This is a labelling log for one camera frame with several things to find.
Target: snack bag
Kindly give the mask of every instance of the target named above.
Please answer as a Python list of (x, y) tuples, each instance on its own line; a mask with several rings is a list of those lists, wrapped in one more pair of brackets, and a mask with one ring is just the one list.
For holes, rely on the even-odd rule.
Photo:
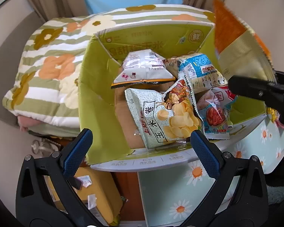
[(125, 97), (147, 148), (182, 140), (196, 129), (203, 130), (183, 74), (163, 94), (129, 88), (125, 90)]
[(225, 113), (212, 90), (200, 98), (197, 109), (204, 122), (204, 131), (208, 139), (229, 139), (226, 119), (228, 113)]
[(167, 69), (176, 79), (178, 78), (179, 73), (179, 66), (180, 62), (178, 61), (179, 57), (173, 57), (170, 59), (167, 59), (164, 64)]
[(216, 68), (227, 80), (239, 75), (276, 82), (270, 52), (258, 35), (221, 0), (214, 0), (214, 9)]
[(111, 84), (111, 88), (141, 83), (158, 84), (176, 80), (166, 70), (164, 61), (166, 61), (165, 58), (150, 49), (130, 52), (123, 62), (123, 71)]
[(176, 63), (179, 71), (182, 71), (190, 81), (194, 93), (227, 83), (205, 54), (182, 56), (176, 60)]
[(233, 123), (231, 122), (229, 118), (229, 112), (231, 109), (231, 105), (236, 101), (237, 95), (231, 93), (228, 86), (221, 86), (211, 89), (214, 93), (215, 97), (217, 97), (221, 107), (224, 110), (224, 114), (226, 116), (226, 122), (228, 127), (233, 126)]

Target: blue gripper pad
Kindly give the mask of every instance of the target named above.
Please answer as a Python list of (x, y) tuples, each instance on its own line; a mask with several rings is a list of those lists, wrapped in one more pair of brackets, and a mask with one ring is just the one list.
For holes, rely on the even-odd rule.
[(92, 142), (93, 142), (93, 133), (91, 132), (91, 130), (86, 129), (84, 135), (79, 139), (73, 150), (64, 160), (63, 175), (65, 178), (72, 177), (76, 174)]
[(202, 140), (200, 135), (204, 136), (200, 131), (193, 131), (190, 135), (190, 143), (209, 177), (217, 179), (220, 175), (219, 161), (208, 148), (207, 144)]

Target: cartoon character on bag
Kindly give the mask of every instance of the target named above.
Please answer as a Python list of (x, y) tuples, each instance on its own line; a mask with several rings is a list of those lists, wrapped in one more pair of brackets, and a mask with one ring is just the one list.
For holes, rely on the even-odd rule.
[(185, 81), (181, 79), (175, 87), (166, 93), (165, 98), (162, 98), (162, 102), (157, 102), (156, 104), (159, 104), (157, 107), (163, 105), (167, 110), (171, 110), (174, 104), (181, 103), (188, 96), (189, 88), (186, 86)]

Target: white flower pattern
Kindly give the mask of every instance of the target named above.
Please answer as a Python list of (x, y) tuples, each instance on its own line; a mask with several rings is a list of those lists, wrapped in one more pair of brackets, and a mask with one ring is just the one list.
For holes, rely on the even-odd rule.
[(191, 170), (187, 171), (184, 178), (190, 178), (186, 185), (193, 183), (196, 186), (197, 181), (202, 181), (202, 176), (207, 175), (202, 163), (197, 160), (188, 164)]
[(238, 142), (235, 146), (233, 156), (236, 158), (243, 158), (244, 154), (246, 154), (245, 146)]
[(265, 125), (262, 125), (262, 127), (261, 127), (262, 143), (265, 143), (265, 142), (266, 142), (267, 136), (268, 136), (268, 129), (266, 128)]
[(281, 156), (281, 152), (282, 152), (281, 148), (276, 149), (276, 158), (279, 158)]
[(183, 202), (181, 203), (181, 201), (178, 202), (178, 204), (174, 203), (172, 207), (170, 207), (170, 214), (169, 215), (173, 215), (173, 219), (176, 219), (178, 216), (179, 218), (184, 218), (186, 219), (191, 213), (192, 211), (189, 210), (189, 208), (192, 207), (192, 205), (188, 205), (189, 201), (185, 201), (185, 199), (183, 200)]
[(262, 168), (264, 169), (264, 166), (266, 165), (264, 156), (260, 156), (260, 163)]
[(97, 15), (91, 18), (86, 25), (84, 25), (81, 31), (86, 32), (87, 35), (92, 36), (96, 32), (112, 28), (116, 25), (116, 22), (112, 20), (112, 15)]
[(66, 94), (64, 103), (70, 109), (78, 108), (78, 78), (80, 69), (81, 63), (76, 66), (75, 71), (70, 76), (60, 80), (60, 92)]
[(228, 190), (222, 201), (222, 204), (230, 201), (234, 193), (235, 193), (235, 189)]

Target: printed logo on box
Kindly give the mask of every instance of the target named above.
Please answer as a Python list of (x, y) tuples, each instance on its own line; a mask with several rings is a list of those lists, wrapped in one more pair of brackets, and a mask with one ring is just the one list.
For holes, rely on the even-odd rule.
[(203, 32), (199, 29), (193, 30), (188, 36), (188, 40), (191, 43), (200, 42), (202, 41), (202, 39), (203, 39)]

